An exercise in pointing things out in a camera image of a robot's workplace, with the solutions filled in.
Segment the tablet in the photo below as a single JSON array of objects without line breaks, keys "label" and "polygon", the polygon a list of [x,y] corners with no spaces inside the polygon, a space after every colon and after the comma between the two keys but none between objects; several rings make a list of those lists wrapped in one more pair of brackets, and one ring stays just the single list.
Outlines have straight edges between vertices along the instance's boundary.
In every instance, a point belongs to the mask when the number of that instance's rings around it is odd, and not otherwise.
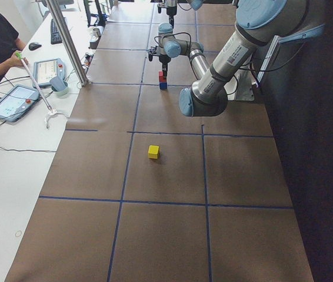
[{"label": "tablet", "polygon": [[16,122],[38,100],[36,89],[16,85],[0,100],[0,119]]},{"label": "tablet", "polygon": [[65,79],[65,66],[59,58],[35,62],[33,66],[33,76],[39,87],[51,86],[50,80],[56,76]]}]

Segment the blue block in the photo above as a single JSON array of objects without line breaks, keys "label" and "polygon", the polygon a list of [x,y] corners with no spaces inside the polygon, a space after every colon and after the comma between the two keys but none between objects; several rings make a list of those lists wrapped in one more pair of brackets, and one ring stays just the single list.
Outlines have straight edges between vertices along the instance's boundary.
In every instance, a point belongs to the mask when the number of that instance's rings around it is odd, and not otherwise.
[{"label": "blue block", "polygon": [[161,82],[161,83],[159,83],[159,86],[160,86],[160,89],[161,89],[161,90],[165,90],[165,89],[168,88],[168,85],[167,85],[166,82]]}]

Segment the robotic arm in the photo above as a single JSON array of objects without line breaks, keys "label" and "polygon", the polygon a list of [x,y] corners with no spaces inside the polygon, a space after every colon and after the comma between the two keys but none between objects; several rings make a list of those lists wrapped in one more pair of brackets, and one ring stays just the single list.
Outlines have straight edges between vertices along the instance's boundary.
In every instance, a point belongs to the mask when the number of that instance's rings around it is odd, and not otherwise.
[{"label": "robotic arm", "polygon": [[267,45],[275,35],[294,35],[296,40],[316,37],[322,32],[324,2],[321,0],[240,0],[236,5],[235,32],[210,66],[200,44],[179,41],[171,35],[172,31],[159,33],[160,49],[156,54],[159,60],[166,62],[163,56],[170,61],[174,56],[187,55],[198,79],[180,93],[179,108],[185,116],[222,113],[228,102],[224,85],[257,47]]}]

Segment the person's hand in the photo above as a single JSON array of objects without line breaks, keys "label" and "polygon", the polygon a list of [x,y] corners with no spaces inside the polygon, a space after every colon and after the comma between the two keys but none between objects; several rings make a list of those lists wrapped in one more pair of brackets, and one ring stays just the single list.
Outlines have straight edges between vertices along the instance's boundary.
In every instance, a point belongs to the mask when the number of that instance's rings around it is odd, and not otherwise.
[{"label": "person's hand", "polygon": [[[12,53],[11,58],[9,59],[11,66],[23,66],[23,63],[20,61],[20,59],[16,56],[16,52]],[[23,58],[25,64],[28,64],[28,60],[26,58]]]}]

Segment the blue cap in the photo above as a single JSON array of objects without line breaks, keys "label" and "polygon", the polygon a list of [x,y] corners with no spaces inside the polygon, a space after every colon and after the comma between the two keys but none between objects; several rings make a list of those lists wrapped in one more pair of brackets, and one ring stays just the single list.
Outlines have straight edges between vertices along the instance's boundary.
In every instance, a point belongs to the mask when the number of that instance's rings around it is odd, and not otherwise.
[{"label": "blue cap", "polygon": [[241,0],[236,20],[244,29],[260,28],[271,22],[283,10],[287,0]]},{"label": "blue cap", "polygon": [[193,10],[198,10],[203,5],[202,0],[192,0],[190,6]]},{"label": "blue cap", "polygon": [[179,110],[184,116],[193,116],[194,106],[192,103],[190,88],[183,88],[179,93]]},{"label": "blue cap", "polygon": [[173,27],[169,22],[164,22],[159,25],[159,35],[163,33],[173,32]]},{"label": "blue cap", "polygon": [[164,45],[164,51],[170,58],[176,58],[181,54],[181,46],[175,41],[168,41]]}]

